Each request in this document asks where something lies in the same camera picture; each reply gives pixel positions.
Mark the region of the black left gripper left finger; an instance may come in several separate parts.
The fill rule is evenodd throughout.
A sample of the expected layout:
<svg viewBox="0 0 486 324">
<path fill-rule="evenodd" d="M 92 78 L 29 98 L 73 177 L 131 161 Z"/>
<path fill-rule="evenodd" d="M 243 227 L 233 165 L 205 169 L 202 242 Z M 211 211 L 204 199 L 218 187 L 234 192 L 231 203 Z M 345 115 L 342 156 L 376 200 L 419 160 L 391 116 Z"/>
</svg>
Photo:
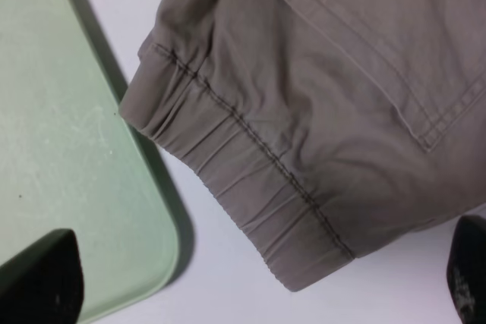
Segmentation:
<svg viewBox="0 0 486 324">
<path fill-rule="evenodd" d="M 1 265 L 2 323 L 76 323 L 84 274 L 73 230 L 55 229 Z"/>
</svg>

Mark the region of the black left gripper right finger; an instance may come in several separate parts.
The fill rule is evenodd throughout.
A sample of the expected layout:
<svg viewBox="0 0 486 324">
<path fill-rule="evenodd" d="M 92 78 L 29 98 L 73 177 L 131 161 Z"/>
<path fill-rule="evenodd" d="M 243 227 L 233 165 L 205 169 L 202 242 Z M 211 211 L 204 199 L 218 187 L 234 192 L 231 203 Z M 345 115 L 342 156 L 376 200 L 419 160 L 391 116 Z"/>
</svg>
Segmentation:
<svg viewBox="0 0 486 324">
<path fill-rule="evenodd" d="M 463 323 L 485 322 L 485 219 L 464 215 L 456 224 L 447 284 Z"/>
</svg>

